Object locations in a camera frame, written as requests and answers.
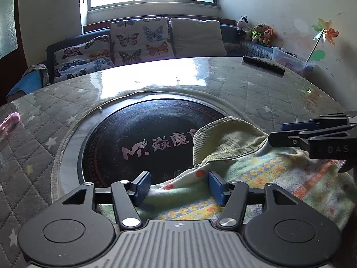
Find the clear plastic storage box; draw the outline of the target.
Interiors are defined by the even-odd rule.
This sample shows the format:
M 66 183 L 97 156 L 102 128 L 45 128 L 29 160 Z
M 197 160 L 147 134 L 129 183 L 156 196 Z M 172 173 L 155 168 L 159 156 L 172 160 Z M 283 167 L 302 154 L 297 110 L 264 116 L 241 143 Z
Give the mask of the clear plastic storage box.
M 313 62 L 306 62 L 306 59 L 303 57 L 296 57 L 283 48 L 272 47 L 272 60 L 300 76 L 315 71 L 315 64 Z

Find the black white plush toy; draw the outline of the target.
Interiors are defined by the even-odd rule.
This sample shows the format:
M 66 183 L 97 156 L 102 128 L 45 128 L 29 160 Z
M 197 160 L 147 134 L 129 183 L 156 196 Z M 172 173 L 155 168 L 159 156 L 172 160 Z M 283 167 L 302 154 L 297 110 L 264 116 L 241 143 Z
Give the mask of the black white plush toy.
M 249 27 L 248 25 L 248 20 L 247 20 L 247 16 L 242 16 L 238 21 L 237 21 L 237 30 L 240 32 L 240 34 L 242 35 L 243 33 L 245 33 L 245 39 L 247 41 L 251 41 L 252 39 L 252 29 Z

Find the brown orange plush toys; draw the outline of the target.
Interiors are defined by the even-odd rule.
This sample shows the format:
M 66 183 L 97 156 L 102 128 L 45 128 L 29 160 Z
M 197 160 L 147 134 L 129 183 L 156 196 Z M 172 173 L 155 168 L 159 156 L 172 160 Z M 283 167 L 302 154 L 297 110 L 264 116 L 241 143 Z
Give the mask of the brown orange plush toys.
M 253 43 L 270 47 L 274 35 L 274 29 L 265 23 L 260 23 L 253 28 L 251 34 Z

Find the colourful patterned children's cardigan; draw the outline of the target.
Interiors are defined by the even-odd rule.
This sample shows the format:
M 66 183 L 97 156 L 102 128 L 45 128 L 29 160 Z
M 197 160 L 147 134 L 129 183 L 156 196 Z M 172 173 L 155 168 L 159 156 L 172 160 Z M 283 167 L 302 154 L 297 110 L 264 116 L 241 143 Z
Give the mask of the colourful patterned children's cardigan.
M 141 219 L 216 221 L 222 208 L 208 188 L 208 174 L 251 188 L 275 183 L 343 229 L 356 207 L 356 184 L 339 173 L 337 160 L 313 160 L 298 148 L 273 148 L 267 134 L 236 117 L 209 123 L 177 143 L 193 142 L 193 166 L 152 185 L 137 208 Z

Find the plain beige pillow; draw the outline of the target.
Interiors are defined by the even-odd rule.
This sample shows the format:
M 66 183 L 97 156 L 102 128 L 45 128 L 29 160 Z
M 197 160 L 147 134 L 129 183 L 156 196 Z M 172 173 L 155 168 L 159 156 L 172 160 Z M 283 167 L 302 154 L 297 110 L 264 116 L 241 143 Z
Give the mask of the plain beige pillow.
M 177 58 L 227 56 L 216 20 L 172 18 L 171 29 Z

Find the dark wooden door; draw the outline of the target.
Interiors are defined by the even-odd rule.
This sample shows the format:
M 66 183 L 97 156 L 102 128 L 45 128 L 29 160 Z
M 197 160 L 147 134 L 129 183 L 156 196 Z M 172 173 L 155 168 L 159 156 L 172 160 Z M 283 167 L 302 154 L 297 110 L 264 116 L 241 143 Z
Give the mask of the dark wooden door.
M 27 69 L 19 23 L 19 0 L 1 0 L 1 105 Z

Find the black remote control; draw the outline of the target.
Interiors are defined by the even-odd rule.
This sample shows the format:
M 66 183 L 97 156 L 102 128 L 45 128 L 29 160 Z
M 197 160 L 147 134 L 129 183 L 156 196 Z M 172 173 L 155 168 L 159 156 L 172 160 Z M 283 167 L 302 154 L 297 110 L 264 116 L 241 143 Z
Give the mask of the black remote control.
M 255 67 L 271 71 L 279 76 L 284 76 L 285 69 L 273 64 L 272 62 L 264 61 L 256 57 L 243 56 L 243 62 L 253 65 Z

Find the lying butterfly print pillow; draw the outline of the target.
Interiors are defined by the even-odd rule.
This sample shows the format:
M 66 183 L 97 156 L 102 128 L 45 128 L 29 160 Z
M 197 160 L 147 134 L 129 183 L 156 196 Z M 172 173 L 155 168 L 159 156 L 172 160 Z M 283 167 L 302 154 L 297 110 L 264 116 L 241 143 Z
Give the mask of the lying butterfly print pillow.
M 113 68 L 110 38 L 97 36 L 86 43 L 60 49 L 53 55 L 53 64 L 54 83 Z

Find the colourful paper pinwheel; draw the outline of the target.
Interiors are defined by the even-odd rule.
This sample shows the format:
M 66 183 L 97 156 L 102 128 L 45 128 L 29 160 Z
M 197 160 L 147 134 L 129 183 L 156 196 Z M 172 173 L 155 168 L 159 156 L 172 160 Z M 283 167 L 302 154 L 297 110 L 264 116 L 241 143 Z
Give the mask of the colourful paper pinwheel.
M 325 43 L 335 46 L 335 39 L 339 36 L 339 31 L 333 28 L 332 20 L 325 21 L 318 18 L 317 24 L 312 25 L 316 32 L 313 40 L 315 44 L 306 59 L 306 64 L 312 61 L 321 61 L 326 57 L 326 51 L 323 50 Z

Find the upright butterfly print pillow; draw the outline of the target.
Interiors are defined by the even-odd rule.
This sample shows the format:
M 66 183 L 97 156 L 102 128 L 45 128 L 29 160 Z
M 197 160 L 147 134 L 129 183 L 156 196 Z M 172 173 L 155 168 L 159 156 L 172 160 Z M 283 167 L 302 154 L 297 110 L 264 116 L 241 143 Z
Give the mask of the upright butterfly print pillow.
M 117 67 L 175 58 L 167 17 L 112 22 L 110 38 Z

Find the round black induction cooktop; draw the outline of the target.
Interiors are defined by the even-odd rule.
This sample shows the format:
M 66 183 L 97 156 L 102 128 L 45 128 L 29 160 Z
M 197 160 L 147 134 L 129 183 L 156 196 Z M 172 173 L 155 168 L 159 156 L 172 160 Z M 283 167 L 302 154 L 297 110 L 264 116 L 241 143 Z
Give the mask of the round black induction cooktop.
M 77 173 L 83 182 L 107 188 L 149 171 L 163 183 L 193 167 L 193 137 L 224 117 L 221 111 L 187 99 L 151 99 L 107 115 L 86 136 Z

